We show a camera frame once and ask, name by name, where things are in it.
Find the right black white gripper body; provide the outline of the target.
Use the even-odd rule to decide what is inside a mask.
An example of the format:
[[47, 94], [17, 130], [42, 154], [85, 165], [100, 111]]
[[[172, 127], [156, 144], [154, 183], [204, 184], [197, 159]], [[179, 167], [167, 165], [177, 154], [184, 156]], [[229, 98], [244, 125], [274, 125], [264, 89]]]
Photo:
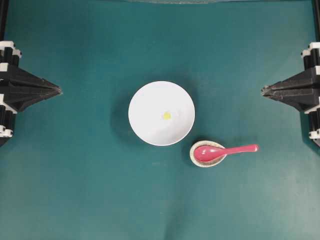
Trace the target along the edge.
[[308, 116], [310, 139], [320, 138], [320, 42], [311, 42], [307, 49], [301, 52], [304, 70], [311, 73], [311, 100], [304, 113]]

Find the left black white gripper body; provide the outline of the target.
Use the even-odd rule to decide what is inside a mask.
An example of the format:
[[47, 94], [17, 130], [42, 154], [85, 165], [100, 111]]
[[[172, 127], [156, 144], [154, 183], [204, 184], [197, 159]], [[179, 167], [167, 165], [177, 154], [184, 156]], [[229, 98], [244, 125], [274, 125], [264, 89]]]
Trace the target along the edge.
[[9, 66], [18, 67], [22, 53], [13, 41], [0, 41], [0, 137], [11, 138], [14, 134], [17, 111], [10, 106], [5, 97], [9, 96]]

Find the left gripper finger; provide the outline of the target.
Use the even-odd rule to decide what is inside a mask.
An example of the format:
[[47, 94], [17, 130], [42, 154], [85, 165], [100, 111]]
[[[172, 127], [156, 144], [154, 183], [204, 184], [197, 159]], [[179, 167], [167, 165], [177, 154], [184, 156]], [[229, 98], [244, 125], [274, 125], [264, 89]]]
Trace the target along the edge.
[[34, 87], [41, 89], [50, 89], [58, 93], [62, 92], [62, 89], [59, 86], [51, 83], [50, 81], [47, 81], [44, 78], [37, 77], [14, 65], [9, 65], [9, 81], [14, 86]]
[[9, 103], [9, 106], [12, 107], [13, 109], [15, 109], [16, 111], [24, 111], [26, 108], [44, 101], [44, 100], [48, 100], [50, 98], [56, 97], [61, 95], [61, 92], [56, 92], [56, 93], [50, 93], [50, 94], [45, 94], [45, 95], [35, 95], [35, 96], [28, 96], [25, 97], [24, 99], [20, 98], [20, 99], [15, 99], [14, 101], [11, 101]]

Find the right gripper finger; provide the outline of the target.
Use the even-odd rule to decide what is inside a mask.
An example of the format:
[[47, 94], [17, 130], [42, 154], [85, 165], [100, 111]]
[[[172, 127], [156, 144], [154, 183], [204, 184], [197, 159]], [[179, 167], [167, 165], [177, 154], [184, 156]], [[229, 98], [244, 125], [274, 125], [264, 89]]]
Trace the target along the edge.
[[261, 95], [294, 107], [299, 112], [305, 112], [317, 105], [317, 100], [311, 95], [275, 95], [271, 93], [262, 93]]
[[283, 81], [266, 85], [261, 89], [262, 95], [272, 91], [311, 89], [316, 87], [316, 67], [311, 67]]

